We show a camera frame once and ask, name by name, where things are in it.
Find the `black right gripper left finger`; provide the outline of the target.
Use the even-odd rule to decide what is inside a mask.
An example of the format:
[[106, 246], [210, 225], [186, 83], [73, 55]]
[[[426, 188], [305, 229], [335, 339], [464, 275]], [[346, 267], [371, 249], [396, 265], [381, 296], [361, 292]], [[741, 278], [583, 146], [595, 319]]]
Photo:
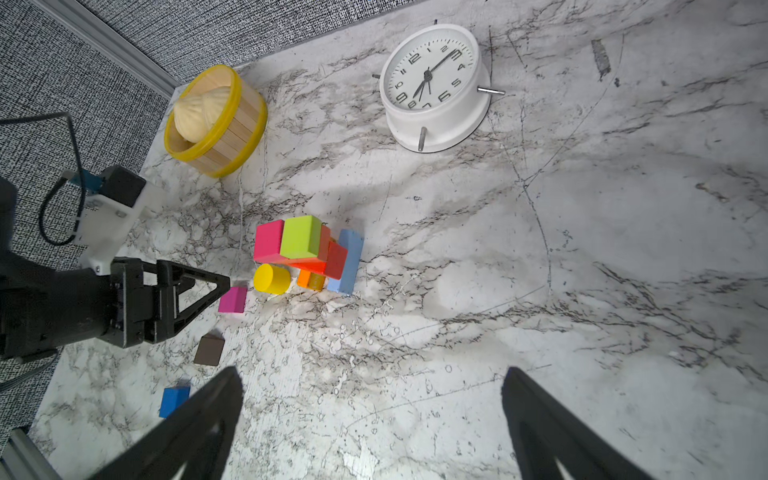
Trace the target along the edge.
[[94, 479], [220, 479], [243, 404], [237, 369], [226, 367]]

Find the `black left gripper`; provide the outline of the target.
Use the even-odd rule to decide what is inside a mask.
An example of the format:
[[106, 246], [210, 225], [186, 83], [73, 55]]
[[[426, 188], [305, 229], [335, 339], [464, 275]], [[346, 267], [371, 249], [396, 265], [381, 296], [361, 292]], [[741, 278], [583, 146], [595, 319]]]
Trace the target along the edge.
[[97, 336], [113, 346], [157, 344], [178, 335], [230, 290], [228, 276], [159, 260], [113, 261], [106, 329]]

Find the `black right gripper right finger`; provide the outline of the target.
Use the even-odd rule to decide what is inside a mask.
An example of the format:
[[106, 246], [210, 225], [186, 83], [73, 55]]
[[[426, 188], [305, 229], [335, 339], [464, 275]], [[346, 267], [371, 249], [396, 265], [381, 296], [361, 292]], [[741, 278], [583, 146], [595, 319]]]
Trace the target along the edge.
[[508, 369], [502, 406], [524, 479], [648, 479], [517, 367]]

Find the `dark blue wood cube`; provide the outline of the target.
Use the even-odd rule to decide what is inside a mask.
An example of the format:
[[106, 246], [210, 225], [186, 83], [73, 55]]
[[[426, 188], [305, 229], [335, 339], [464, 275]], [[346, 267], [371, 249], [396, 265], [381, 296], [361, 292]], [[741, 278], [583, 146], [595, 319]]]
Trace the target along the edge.
[[190, 397], [190, 390], [191, 387], [187, 385], [165, 388], [158, 413], [159, 417], [168, 418]]

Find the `magenta wood cube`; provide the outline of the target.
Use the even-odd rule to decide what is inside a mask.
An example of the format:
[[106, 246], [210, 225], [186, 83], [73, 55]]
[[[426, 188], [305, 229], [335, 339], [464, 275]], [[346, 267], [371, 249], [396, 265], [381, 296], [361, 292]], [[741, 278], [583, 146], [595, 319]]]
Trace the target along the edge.
[[283, 264], [287, 258], [281, 254], [285, 222], [275, 220], [257, 227], [254, 237], [253, 259], [263, 264]]
[[221, 297], [218, 305], [218, 312], [226, 314], [244, 313], [247, 302], [247, 295], [247, 287], [232, 287]]

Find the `yellow wood cylinder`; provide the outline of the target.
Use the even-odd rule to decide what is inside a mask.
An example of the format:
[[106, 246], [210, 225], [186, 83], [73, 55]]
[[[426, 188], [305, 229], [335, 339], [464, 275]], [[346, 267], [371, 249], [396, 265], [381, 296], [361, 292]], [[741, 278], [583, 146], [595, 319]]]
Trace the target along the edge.
[[262, 264], [254, 273], [253, 287], [259, 292], [282, 295], [290, 288], [291, 280], [291, 272], [288, 269]]

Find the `orange wood bar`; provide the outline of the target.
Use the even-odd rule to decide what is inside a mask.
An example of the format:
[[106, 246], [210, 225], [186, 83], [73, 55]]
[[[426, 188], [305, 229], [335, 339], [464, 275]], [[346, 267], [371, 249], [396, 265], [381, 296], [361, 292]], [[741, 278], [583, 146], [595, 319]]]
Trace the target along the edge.
[[325, 281], [326, 277], [324, 275], [308, 270], [300, 270], [297, 278], [297, 285], [308, 290], [322, 291]]

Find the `lime green wood cube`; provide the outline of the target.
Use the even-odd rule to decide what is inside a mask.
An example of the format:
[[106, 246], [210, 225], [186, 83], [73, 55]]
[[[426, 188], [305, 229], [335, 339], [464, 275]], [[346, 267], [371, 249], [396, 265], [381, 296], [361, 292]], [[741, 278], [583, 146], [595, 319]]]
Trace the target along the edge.
[[322, 222], [306, 215], [285, 221], [281, 254], [287, 259], [316, 258], [320, 253]]

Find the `orange-red wood block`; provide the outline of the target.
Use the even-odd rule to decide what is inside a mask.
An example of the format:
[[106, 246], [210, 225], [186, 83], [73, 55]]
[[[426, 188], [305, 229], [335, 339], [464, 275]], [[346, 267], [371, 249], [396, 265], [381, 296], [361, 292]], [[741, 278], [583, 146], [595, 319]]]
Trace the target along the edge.
[[260, 226], [256, 237], [256, 261], [324, 273], [331, 243], [326, 225], [288, 226], [288, 221], [278, 221]]

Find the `red wood block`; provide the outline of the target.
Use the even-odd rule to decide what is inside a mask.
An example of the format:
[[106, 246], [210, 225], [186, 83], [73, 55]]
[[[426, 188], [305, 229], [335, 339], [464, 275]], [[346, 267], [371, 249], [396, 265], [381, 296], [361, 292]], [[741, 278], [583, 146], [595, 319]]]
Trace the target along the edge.
[[335, 241], [328, 244], [327, 259], [323, 275], [329, 279], [340, 280], [343, 276], [348, 250]]

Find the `light blue wood block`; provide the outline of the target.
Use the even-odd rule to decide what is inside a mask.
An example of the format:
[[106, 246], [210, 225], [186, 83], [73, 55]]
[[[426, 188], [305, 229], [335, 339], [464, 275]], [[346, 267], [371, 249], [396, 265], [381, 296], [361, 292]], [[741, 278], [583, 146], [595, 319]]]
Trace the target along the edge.
[[342, 229], [338, 244], [347, 249], [347, 256], [341, 278], [339, 280], [330, 279], [328, 289], [332, 292], [351, 295], [354, 291], [364, 240], [360, 233], [351, 229]]

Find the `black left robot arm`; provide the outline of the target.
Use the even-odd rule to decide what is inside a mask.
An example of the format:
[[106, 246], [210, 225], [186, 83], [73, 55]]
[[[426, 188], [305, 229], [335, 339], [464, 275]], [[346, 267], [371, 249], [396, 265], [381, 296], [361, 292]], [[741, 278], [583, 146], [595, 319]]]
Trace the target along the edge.
[[230, 290], [229, 277], [117, 257], [108, 274], [56, 271], [13, 253], [17, 189], [1, 182], [1, 356], [31, 361], [97, 338], [121, 348], [175, 337]]

